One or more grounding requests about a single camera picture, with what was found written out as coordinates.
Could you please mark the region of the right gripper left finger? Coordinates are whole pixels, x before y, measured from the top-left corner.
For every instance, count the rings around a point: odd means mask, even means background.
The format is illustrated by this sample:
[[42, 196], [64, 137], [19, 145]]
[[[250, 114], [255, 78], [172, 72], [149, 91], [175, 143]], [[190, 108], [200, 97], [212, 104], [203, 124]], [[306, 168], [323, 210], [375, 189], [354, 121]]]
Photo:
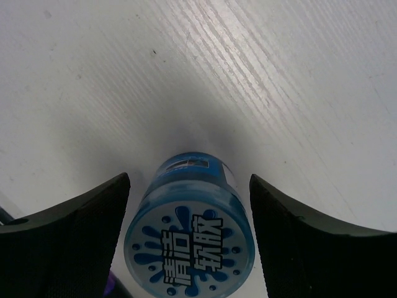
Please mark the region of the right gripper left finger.
[[130, 192], [121, 173], [40, 212], [1, 211], [1, 297], [105, 297]]

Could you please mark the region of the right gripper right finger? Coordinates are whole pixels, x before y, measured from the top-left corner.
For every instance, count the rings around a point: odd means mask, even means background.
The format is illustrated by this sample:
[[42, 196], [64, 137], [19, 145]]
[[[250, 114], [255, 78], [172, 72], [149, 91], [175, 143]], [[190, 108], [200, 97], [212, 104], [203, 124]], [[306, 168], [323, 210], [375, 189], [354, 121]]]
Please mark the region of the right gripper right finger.
[[395, 297], [396, 234], [326, 215], [258, 175], [249, 183], [269, 297]]

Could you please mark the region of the blue cleaning gel jar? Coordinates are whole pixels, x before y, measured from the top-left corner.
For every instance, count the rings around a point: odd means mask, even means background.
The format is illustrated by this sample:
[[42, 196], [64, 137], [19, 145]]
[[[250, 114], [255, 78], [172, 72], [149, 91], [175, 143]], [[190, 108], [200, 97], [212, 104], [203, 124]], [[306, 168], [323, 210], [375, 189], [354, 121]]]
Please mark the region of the blue cleaning gel jar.
[[125, 235], [134, 280], [154, 297], [228, 297], [251, 273], [255, 244], [234, 176], [220, 159], [166, 160]]

